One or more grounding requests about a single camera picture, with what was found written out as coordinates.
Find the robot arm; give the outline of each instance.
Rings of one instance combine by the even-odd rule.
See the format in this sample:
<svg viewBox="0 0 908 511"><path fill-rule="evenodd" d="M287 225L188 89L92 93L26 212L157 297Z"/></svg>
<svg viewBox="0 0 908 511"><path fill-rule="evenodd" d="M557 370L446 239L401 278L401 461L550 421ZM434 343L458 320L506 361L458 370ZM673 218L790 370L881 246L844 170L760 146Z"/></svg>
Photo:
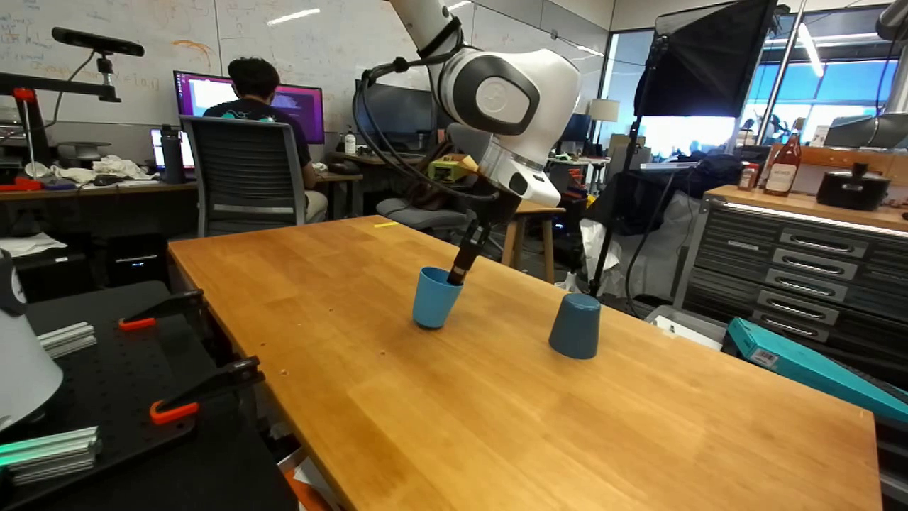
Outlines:
<svg viewBox="0 0 908 511"><path fill-rule="evenodd" d="M461 49L461 23L439 4L391 0L424 59L442 109L495 136L482 174L519 199L558 204L546 175L547 150L580 100L580 72L543 49L496 53Z"/></svg>

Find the gray cabinet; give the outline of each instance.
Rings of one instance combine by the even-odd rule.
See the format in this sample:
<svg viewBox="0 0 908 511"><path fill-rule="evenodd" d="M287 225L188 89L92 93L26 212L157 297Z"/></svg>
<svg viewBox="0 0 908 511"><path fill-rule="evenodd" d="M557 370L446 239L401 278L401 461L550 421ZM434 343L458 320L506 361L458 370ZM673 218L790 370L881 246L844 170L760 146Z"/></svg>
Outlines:
<svg viewBox="0 0 908 511"><path fill-rule="evenodd" d="M908 385L908 236L706 201L678 306Z"/></svg>

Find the person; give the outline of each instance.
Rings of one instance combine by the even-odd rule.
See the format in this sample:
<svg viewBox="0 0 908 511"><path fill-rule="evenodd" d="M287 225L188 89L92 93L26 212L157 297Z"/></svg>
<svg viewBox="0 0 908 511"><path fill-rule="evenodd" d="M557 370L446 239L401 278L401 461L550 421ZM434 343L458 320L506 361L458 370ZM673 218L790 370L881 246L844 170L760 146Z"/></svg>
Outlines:
<svg viewBox="0 0 908 511"><path fill-rule="evenodd" d="M306 131L287 117L285 110L272 109L276 92L282 86L278 67L268 59L242 56L228 66L234 93L239 100L221 103L205 110L205 117L221 117L221 120L265 120L265 123L287 123L295 134L295 147L302 154L305 168L305 188L306 188L306 222L327 218L330 199L316 188L316 175L309 170L309 146Z"/></svg>

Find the teal object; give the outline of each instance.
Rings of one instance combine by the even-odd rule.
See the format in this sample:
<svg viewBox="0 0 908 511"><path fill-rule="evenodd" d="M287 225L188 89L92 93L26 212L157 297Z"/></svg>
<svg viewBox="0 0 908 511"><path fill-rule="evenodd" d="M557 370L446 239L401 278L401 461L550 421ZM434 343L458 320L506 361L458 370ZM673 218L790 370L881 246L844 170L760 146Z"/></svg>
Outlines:
<svg viewBox="0 0 908 511"><path fill-rule="evenodd" d="M449 272L439 268L424 268L415 297L415 320L424 329L439 329L449 323L461 286L449 285Z"/></svg>
<svg viewBox="0 0 908 511"><path fill-rule="evenodd" d="M590 295L566 295L547 347L566 357L597 357L602 303Z"/></svg>
<svg viewBox="0 0 908 511"><path fill-rule="evenodd" d="M770 371L862 405L881 418L908 424L908 394L898 385L882 390L848 367L744 317L730 323L730 337L746 361Z"/></svg>

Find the lamp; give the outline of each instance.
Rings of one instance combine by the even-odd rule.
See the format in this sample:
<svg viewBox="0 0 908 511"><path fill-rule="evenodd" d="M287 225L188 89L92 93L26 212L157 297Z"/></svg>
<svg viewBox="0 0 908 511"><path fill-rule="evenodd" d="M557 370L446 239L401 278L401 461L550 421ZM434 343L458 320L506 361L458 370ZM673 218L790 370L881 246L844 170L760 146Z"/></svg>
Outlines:
<svg viewBox="0 0 908 511"><path fill-rule="evenodd" d="M587 117L593 120L590 123L590 136L587 136L593 141L598 123L615 123L619 120L619 100L593 100L587 106Z"/></svg>

